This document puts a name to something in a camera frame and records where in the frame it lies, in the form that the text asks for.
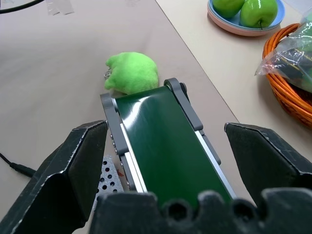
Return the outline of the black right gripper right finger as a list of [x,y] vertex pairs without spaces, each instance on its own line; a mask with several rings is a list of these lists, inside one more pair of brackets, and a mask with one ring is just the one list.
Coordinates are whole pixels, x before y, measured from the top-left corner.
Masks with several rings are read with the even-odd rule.
[[226,123],[228,137],[242,181],[259,204],[267,188],[312,187],[312,164],[271,129]]

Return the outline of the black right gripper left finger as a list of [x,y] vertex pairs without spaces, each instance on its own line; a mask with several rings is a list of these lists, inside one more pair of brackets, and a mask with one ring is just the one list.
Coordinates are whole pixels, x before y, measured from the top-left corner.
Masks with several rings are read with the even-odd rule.
[[85,226],[98,190],[108,126],[74,128],[40,165],[0,222],[2,234],[71,234]]

